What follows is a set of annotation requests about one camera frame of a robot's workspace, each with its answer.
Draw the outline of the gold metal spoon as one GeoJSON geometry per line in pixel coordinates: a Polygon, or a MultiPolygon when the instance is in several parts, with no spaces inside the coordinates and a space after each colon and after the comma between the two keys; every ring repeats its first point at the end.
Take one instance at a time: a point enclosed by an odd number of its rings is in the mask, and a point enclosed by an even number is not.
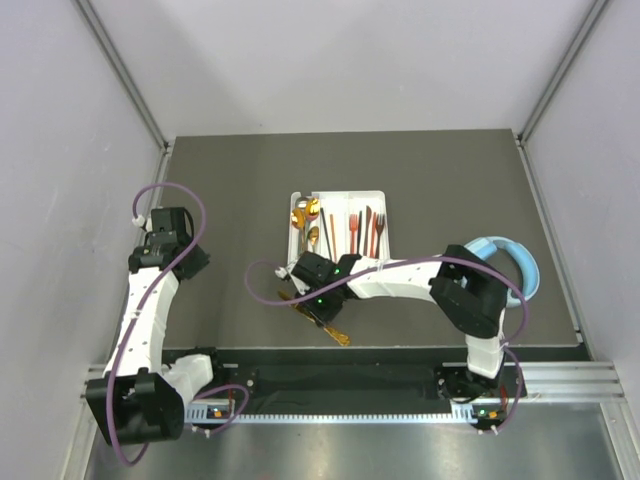
{"type": "Polygon", "coordinates": [[[307,243],[310,245],[310,249],[313,253],[317,251],[318,239],[319,239],[319,227],[313,226],[310,228],[307,234],[307,243]]]}

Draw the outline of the white divided utensil tray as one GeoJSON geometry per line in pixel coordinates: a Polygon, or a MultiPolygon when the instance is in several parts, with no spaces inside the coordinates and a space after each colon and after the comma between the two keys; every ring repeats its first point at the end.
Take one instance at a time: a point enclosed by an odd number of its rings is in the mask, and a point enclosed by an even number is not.
{"type": "MultiPolygon", "coordinates": [[[[369,205],[373,212],[384,214],[386,216],[386,225],[382,234],[381,251],[379,259],[388,259],[390,257],[390,242],[389,242],[389,215],[387,213],[386,196],[385,193],[380,190],[369,191],[315,191],[311,193],[294,192],[290,196],[290,210],[298,208],[295,206],[295,202],[300,197],[316,197],[319,199],[320,207],[324,208],[328,230],[330,238],[330,224],[329,215],[334,215],[335,220],[335,234],[336,234],[336,246],[337,246],[337,260],[344,254],[350,254],[350,232],[349,232],[349,215],[357,214],[359,216],[360,226],[360,212],[369,205]]],[[[323,232],[323,226],[320,218],[313,222],[313,226],[319,227],[319,239],[317,242],[317,251],[315,253],[327,257],[327,250],[323,232]]],[[[302,230],[296,230],[292,225],[288,231],[288,247],[286,261],[288,263],[298,259],[301,255],[299,252],[300,235],[302,230]]],[[[371,236],[371,222],[369,226],[369,241],[371,236]]],[[[361,235],[357,234],[357,253],[360,254],[361,235]]]]}

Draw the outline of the black chopstick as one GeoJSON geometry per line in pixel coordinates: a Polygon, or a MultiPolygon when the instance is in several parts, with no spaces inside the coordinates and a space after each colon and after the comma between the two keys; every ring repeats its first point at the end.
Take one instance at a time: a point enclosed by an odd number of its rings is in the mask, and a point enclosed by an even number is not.
{"type": "Polygon", "coordinates": [[[329,260],[332,260],[333,257],[332,257],[332,251],[331,251],[331,245],[330,245],[328,223],[327,223],[327,219],[326,219],[326,215],[323,207],[320,207],[320,218],[323,226],[323,232],[324,232],[324,238],[325,238],[325,244],[326,244],[326,250],[327,250],[327,258],[329,260]]]}

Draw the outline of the orange plastic knife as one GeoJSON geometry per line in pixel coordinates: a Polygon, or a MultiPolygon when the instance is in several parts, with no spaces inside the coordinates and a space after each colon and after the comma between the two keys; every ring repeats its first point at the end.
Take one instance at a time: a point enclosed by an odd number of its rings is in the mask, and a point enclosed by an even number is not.
{"type": "Polygon", "coordinates": [[[378,230],[378,213],[377,212],[373,212],[372,215],[372,219],[371,219],[371,238],[369,241],[369,257],[371,258],[375,258],[375,248],[376,248],[376,237],[377,237],[377,230],[378,230]]]}

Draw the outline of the orange plastic fork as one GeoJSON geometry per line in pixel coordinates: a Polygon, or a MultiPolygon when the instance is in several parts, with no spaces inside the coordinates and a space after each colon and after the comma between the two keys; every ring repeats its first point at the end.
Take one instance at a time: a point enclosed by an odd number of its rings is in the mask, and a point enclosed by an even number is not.
{"type": "Polygon", "coordinates": [[[349,232],[350,232],[350,254],[357,253],[358,241],[357,234],[359,230],[359,216],[357,214],[349,215],[349,232]]]}

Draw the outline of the iridescent purple spoon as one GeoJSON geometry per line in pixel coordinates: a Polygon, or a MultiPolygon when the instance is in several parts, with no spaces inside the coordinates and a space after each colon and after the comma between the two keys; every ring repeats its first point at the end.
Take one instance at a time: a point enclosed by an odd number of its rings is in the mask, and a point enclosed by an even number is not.
{"type": "Polygon", "coordinates": [[[308,203],[302,209],[306,215],[306,224],[300,235],[299,252],[302,253],[308,250],[309,244],[307,243],[307,234],[312,227],[313,222],[318,218],[320,214],[320,202],[316,197],[307,197],[308,203]]]}

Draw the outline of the gold metal knife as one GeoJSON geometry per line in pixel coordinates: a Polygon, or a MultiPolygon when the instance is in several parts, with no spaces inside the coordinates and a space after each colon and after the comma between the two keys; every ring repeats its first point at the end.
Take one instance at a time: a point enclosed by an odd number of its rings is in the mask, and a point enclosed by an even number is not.
{"type": "Polygon", "coordinates": [[[332,326],[332,322],[341,311],[347,300],[341,293],[326,293],[316,295],[312,299],[291,304],[290,307],[322,329],[340,346],[351,345],[350,337],[332,326]]]}

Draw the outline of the gold thin utensil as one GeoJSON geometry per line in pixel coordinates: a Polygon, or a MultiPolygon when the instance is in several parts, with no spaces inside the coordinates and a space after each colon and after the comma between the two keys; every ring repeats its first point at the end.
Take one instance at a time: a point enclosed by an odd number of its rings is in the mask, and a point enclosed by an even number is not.
{"type": "Polygon", "coordinates": [[[291,212],[291,225],[296,230],[303,230],[306,224],[305,212],[300,208],[294,208],[291,212]]]}

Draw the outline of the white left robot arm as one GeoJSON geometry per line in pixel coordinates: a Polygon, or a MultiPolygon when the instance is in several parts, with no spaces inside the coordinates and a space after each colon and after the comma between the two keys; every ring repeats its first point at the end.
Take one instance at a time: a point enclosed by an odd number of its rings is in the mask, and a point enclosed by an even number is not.
{"type": "Polygon", "coordinates": [[[180,283],[209,264],[200,247],[166,268],[191,243],[194,223],[184,207],[151,211],[144,243],[128,258],[128,297],[119,338],[101,378],[88,382],[85,398],[105,441],[111,445],[107,392],[115,374],[112,418],[121,445],[179,438],[184,415],[200,391],[216,396],[226,387],[225,370],[206,354],[162,362],[168,314],[180,283]]]}

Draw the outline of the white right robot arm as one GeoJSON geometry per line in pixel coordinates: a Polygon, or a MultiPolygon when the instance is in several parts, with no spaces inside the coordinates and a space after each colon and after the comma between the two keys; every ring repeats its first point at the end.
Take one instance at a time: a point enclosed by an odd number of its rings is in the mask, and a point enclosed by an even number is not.
{"type": "Polygon", "coordinates": [[[321,327],[329,325],[348,300],[399,298],[436,305],[465,336],[467,384],[487,396],[504,380],[504,317],[515,299],[526,297],[499,271],[461,245],[442,255],[392,260],[344,254],[334,262],[305,251],[275,269],[296,289],[290,301],[321,327]]]}

